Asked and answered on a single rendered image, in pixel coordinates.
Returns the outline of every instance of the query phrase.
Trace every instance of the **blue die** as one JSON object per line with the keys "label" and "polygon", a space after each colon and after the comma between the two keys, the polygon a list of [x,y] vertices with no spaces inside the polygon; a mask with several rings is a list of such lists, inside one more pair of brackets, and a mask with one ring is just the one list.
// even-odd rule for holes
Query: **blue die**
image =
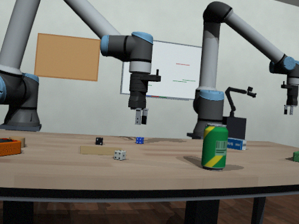
{"label": "blue die", "polygon": [[137,137],[136,138],[136,143],[143,144],[144,143],[144,137]]}

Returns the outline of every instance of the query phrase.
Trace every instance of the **green and yellow can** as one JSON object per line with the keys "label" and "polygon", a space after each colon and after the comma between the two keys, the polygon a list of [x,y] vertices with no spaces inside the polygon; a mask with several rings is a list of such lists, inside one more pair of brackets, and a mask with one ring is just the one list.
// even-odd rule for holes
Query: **green and yellow can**
{"label": "green and yellow can", "polygon": [[203,132],[202,167],[221,171],[225,167],[228,130],[226,125],[208,123]]}

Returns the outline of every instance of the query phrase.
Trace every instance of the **wall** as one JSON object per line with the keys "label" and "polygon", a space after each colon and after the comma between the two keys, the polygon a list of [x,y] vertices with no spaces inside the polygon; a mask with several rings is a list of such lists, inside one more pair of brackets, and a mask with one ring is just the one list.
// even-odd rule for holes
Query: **wall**
{"label": "wall", "polygon": [[[299,7],[273,0],[89,0],[121,33],[143,31],[154,40],[202,45],[202,13],[213,1],[224,2],[288,56],[299,59]],[[15,0],[0,0],[0,43]],[[97,36],[64,3],[42,0],[21,66],[34,73],[38,33],[96,39]],[[299,147],[299,108],[283,115],[285,75],[269,72],[269,59],[226,24],[221,25],[217,89],[253,87],[256,98],[232,93],[236,117],[247,118],[247,140]],[[40,78],[38,114],[41,132],[112,136],[189,138],[197,121],[192,101],[147,99],[148,124],[135,125],[128,96],[120,95],[122,63],[100,56],[98,82]],[[8,106],[0,105],[0,120]],[[230,106],[225,98],[224,115]]]}

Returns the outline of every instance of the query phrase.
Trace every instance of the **die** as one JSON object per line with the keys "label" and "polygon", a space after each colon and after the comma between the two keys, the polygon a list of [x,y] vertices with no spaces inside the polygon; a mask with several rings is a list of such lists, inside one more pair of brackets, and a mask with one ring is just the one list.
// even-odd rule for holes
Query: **die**
{"label": "die", "polygon": [[96,138],[96,145],[103,145],[103,138],[102,137],[97,137]]}
{"label": "die", "polygon": [[136,143],[143,144],[144,143],[144,137],[137,137],[136,138]]}
{"label": "die", "polygon": [[114,159],[125,160],[126,159],[126,151],[124,151],[124,150],[115,150]]}

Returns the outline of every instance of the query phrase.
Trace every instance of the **wooden floor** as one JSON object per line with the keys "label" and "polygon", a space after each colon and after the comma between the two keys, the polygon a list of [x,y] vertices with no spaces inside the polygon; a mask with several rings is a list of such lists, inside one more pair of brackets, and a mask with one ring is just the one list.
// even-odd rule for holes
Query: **wooden floor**
{"label": "wooden floor", "polygon": [[[34,203],[34,224],[184,224],[185,201]],[[220,200],[218,224],[250,224],[253,199]],[[3,201],[0,201],[2,224]],[[299,224],[299,195],[267,197],[263,224]]]}

